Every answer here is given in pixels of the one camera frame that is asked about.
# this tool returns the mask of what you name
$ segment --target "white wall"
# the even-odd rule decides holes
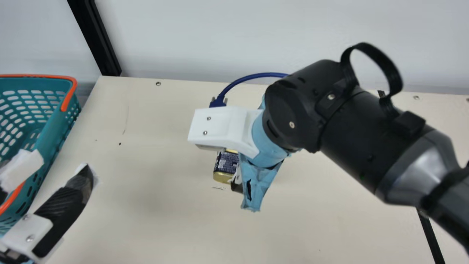
[[[469,93],[467,0],[97,0],[127,76],[231,81],[338,60],[367,41],[409,90]],[[384,77],[359,52],[365,87]]]
[[[66,0],[0,0],[0,73],[69,75],[84,94],[100,76]]]

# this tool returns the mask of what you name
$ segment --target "black strap loop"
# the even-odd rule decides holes
[[[399,113],[394,108],[391,97],[402,90],[403,82],[401,76],[394,63],[382,51],[371,44],[364,42],[358,43],[349,47],[344,51],[344,53],[342,53],[342,56],[340,57],[340,66],[345,76],[345,93],[351,92],[356,86],[360,85],[355,76],[352,64],[350,64],[350,54],[354,49],[365,53],[383,71],[389,84],[389,94],[381,97],[379,99],[379,104],[389,119],[396,118]]]

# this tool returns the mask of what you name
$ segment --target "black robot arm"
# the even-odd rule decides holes
[[[387,95],[360,88],[354,49],[382,69]],[[318,61],[270,85],[263,129],[284,149],[323,152],[382,201],[417,207],[469,248],[469,168],[458,165],[446,135],[393,106],[402,85],[384,53],[359,43],[340,62]]]

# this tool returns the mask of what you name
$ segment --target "white table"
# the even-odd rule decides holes
[[[49,264],[433,263],[414,208],[383,204],[321,153],[287,159],[260,213],[240,209],[240,194],[214,189],[216,153],[186,139],[194,109],[224,86],[99,79],[31,207],[80,163],[97,171],[100,184]],[[228,103],[257,108],[264,90],[240,85]],[[401,93],[394,102],[448,134],[462,165],[466,98]],[[463,248],[433,227],[446,262],[468,263]]]

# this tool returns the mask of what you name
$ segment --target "screw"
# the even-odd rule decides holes
[[[26,238],[26,242],[31,242],[34,240],[34,235],[29,235],[27,238]]]

